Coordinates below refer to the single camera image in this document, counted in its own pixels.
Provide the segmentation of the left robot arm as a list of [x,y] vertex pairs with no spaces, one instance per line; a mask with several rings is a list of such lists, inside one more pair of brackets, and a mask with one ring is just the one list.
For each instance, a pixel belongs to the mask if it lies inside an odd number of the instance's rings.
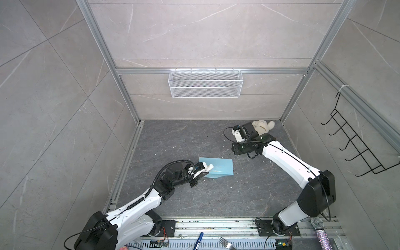
[[154,211],[168,200],[178,185],[191,187],[213,169],[212,164],[176,160],[163,166],[150,187],[126,205],[108,212],[95,212],[83,231],[76,233],[75,250],[119,250],[144,235],[161,232],[161,217]]

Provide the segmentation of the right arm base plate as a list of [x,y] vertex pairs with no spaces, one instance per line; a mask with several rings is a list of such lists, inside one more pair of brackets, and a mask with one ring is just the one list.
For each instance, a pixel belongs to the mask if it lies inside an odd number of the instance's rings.
[[279,226],[272,219],[260,219],[254,220],[255,226],[258,230],[259,236],[300,236],[300,230],[297,224],[293,224],[290,227]]

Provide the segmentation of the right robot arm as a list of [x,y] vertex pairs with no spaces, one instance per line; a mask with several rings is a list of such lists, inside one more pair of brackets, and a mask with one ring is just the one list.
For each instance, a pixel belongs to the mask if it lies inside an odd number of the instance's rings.
[[235,155],[261,155],[283,169],[302,188],[295,202],[273,216],[274,233],[286,234],[297,222],[315,218],[329,210],[336,201],[335,177],[328,170],[320,171],[288,151],[268,132],[261,133],[255,123],[232,127],[232,152]]

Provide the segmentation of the white glue stick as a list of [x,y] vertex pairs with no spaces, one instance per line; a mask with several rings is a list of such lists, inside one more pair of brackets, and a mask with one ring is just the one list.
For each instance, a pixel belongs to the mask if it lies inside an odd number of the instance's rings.
[[210,172],[214,168],[213,164],[207,165],[205,162],[200,162],[196,164],[195,173]]

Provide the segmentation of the light blue envelope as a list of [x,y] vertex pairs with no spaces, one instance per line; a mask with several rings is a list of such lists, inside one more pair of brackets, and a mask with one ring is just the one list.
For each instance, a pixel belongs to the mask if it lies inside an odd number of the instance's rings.
[[206,178],[217,179],[219,177],[234,175],[232,159],[200,157],[199,162],[205,162],[207,166],[210,164],[213,165],[213,169],[205,176]]

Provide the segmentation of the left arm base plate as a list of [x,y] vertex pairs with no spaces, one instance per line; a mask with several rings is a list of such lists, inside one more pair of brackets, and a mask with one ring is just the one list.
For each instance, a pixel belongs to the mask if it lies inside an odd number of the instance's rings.
[[148,236],[164,237],[165,233],[167,237],[173,237],[175,236],[176,223],[177,222],[175,220],[163,220],[156,222]]

